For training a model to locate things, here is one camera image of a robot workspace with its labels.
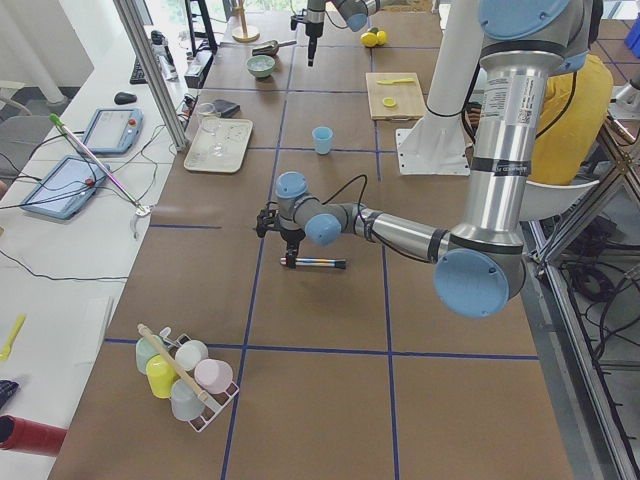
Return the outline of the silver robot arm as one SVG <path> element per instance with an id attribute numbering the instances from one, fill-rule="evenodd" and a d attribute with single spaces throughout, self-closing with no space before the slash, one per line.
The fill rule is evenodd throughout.
<path id="1" fill-rule="evenodd" d="M 452 311 L 482 318 L 502 310 L 524 282 L 516 228 L 531 171 L 547 81 L 578 70 L 597 28 L 597 1 L 456 1 L 425 115 L 397 143 L 405 174 L 469 171 L 462 221 L 435 228 L 365 207 L 321 202 L 298 172 L 280 175 L 269 217 L 298 263 L 300 242 L 343 233 L 434 265 L 433 283 Z"/>
<path id="2" fill-rule="evenodd" d="M 307 64 L 314 65 L 318 40 L 323 35 L 326 13 L 325 0 L 309 0 L 297 19 L 298 23 L 305 25 L 305 34 L 308 37 Z M 353 32 L 361 30 L 366 20 L 390 4 L 390 1 L 366 0 L 366 1 L 331 1 L 346 26 Z"/>

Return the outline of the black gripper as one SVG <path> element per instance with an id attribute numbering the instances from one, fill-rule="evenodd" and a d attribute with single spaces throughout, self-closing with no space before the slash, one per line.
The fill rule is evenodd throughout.
<path id="1" fill-rule="evenodd" d="M 318 39 L 323 35 L 323 22 L 308 21 L 306 23 L 305 33 L 309 38 L 307 66 L 312 67 L 314 65 Z"/>
<path id="2" fill-rule="evenodd" d="M 285 266 L 290 269 L 295 269 L 297 267 L 297 255 L 300 243 L 305 238 L 305 232 L 302 229 L 291 230 L 282 228 L 280 235 L 286 243 Z"/>

